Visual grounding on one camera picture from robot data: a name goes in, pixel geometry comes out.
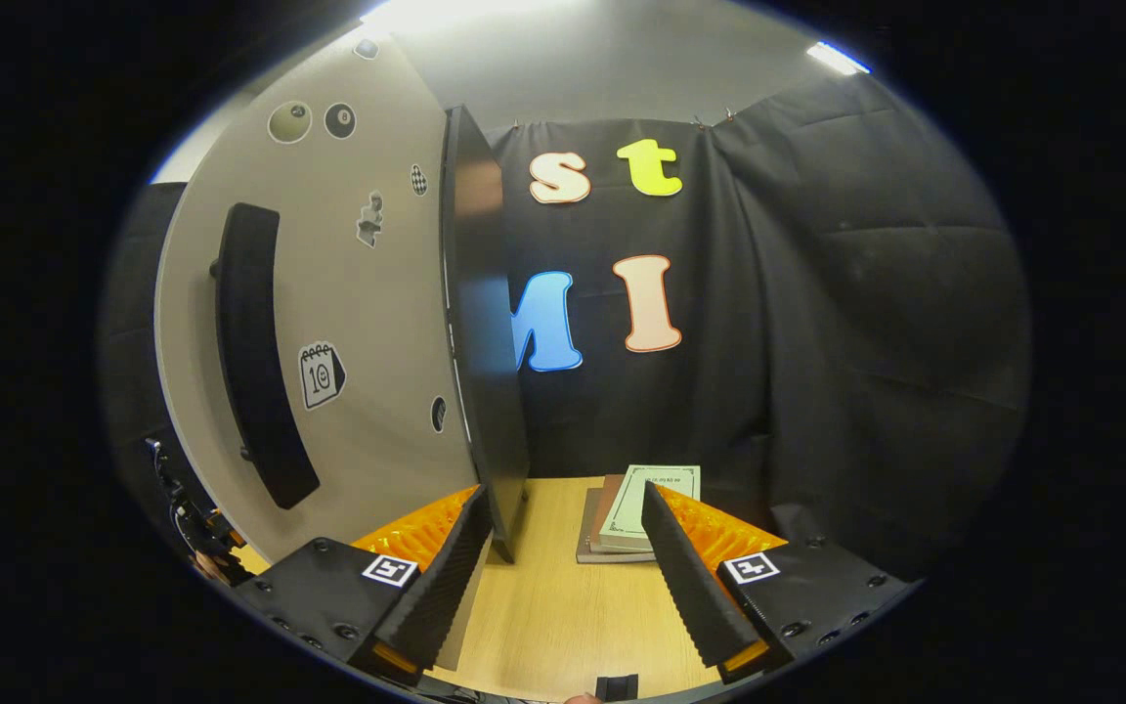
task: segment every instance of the blue letter m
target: blue letter m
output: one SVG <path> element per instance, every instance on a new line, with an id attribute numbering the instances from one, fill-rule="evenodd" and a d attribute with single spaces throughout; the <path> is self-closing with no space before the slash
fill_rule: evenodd
<path id="1" fill-rule="evenodd" d="M 572 275 L 566 271 L 542 271 L 524 286 L 519 308 L 510 315 L 515 368 L 524 366 L 529 337 L 533 338 L 533 356 L 528 366 L 533 371 L 557 373 L 581 365 L 581 354 L 572 347 L 572 331 L 566 324 L 568 288 L 572 288 Z"/>

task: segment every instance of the book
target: book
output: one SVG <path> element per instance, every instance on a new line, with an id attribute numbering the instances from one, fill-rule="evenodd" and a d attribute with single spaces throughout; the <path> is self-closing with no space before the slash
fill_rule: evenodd
<path id="1" fill-rule="evenodd" d="M 649 536 L 641 525 L 642 500 L 645 498 L 647 481 L 680 491 L 689 499 L 700 499 L 701 467 L 697 464 L 629 464 L 616 494 L 616 502 L 611 505 L 611 513 L 598 532 L 600 544 L 606 547 L 652 550 Z"/>
<path id="2" fill-rule="evenodd" d="M 598 534 L 602 532 L 602 526 L 607 522 L 607 516 L 611 515 L 611 507 L 616 505 L 616 496 L 619 493 L 619 485 L 625 482 L 625 475 L 607 475 L 602 480 L 602 494 L 598 498 L 598 508 L 593 514 L 593 520 L 589 522 L 589 549 L 591 552 L 645 552 L 637 547 L 609 547 L 602 544 L 602 538 Z"/>
<path id="3" fill-rule="evenodd" d="M 581 518 L 581 537 L 575 544 L 575 561 L 587 562 L 653 562 L 652 552 L 593 552 L 589 543 L 589 529 L 598 516 L 598 504 L 602 499 L 602 490 L 590 489 L 584 493 L 584 516 Z"/>

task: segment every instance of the screw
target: screw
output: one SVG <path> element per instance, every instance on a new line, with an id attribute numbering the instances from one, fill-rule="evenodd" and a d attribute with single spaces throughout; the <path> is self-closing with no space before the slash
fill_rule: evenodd
<path id="1" fill-rule="evenodd" d="M 810 626 L 810 621 L 794 621 L 792 624 L 786 624 L 781 626 L 781 636 L 794 638 L 796 634 L 804 632 L 807 626 Z"/>

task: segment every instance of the ceiling light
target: ceiling light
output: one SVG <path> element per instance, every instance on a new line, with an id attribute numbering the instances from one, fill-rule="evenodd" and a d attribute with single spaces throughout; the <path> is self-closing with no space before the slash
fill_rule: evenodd
<path id="1" fill-rule="evenodd" d="M 870 70 L 868 70 L 867 66 L 864 66 L 856 60 L 846 56 L 841 52 L 837 52 L 835 48 L 828 46 L 822 41 L 819 41 L 819 43 L 812 46 L 812 48 L 805 50 L 805 53 L 821 60 L 823 63 L 826 63 L 828 68 L 840 72 L 841 75 L 855 75 L 859 71 L 864 72 L 864 74 L 870 74 Z"/>
<path id="2" fill-rule="evenodd" d="M 545 0 L 533 0 L 531 3 L 524 0 L 464 0 L 463 3 L 456 0 L 388 0 L 363 15 L 359 21 L 372 32 L 388 34 L 435 28 L 456 19 L 539 9 L 546 5 L 552 3 Z"/>

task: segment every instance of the sticker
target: sticker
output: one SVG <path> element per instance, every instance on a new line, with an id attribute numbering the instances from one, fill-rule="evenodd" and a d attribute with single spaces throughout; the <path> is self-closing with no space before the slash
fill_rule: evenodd
<path id="1" fill-rule="evenodd" d="M 367 565 L 367 570 L 363 570 L 363 576 L 367 579 L 393 585 L 393 587 L 402 587 L 411 578 L 411 574 L 414 574 L 415 567 L 418 567 L 415 562 L 410 560 L 381 555 L 373 560 L 370 565 Z"/>
<path id="2" fill-rule="evenodd" d="M 303 402 L 309 411 L 334 400 L 345 386 L 345 367 L 337 347 L 313 342 L 298 351 L 298 369 L 303 377 Z"/>
<path id="3" fill-rule="evenodd" d="M 762 552 L 736 558 L 736 560 L 725 560 L 724 565 L 729 568 L 730 574 L 733 576 L 734 580 L 738 580 L 738 583 L 750 583 L 781 573 L 781 570 L 777 569 Z"/>
<path id="4" fill-rule="evenodd" d="M 282 144 L 293 144 L 312 130 L 312 108 L 300 100 L 277 107 L 268 117 L 268 135 Z"/>
<path id="5" fill-rule="evenodd" d="M 411 190 L 415 191 L 415 196 L 423 196 L 428 193 L 428 179 L 425 178 L 425 172 L 419 168 L 419 164 L 411 164 Z"/>
<path id="6" fill-rule="evenodd" d="M 354 134 L 354 124 L 356 122 L 354 108 L 347 106 L 345 103 L 331 104 L 328 112 L 324 113 L 324 128 L 329 130 L 333 137 L 349 137 Z"/>
<path id="7" fill-rule="evenodd" d="M 359 41 L 358 44 L 354 45 L 354 53 L 356 53 L 358 57 L 367 59 L 370 62 L 370 60 L 376 57 L 376 54 L 381 53 L 381 46 L 376 46 L 375 41 L 363 39 Z"/>
<path id="8" fill-rule="evenodd" d="M 434 399 L 434 429 L 437 433 L 441 433 L 441 428 L 446 426 L 446 398 L 437 396 Z"/>
<path id="9" fill-rule="evenodd" d="M 381 197 L 379 190 L 373 190 L 367 195 L 367 205 L 359 210 L 359 222 L 356 223 L 361 243 L 376 249 L 376 235 L 381 234 L 381 226 L 384 223 L 385 200 Z"/>

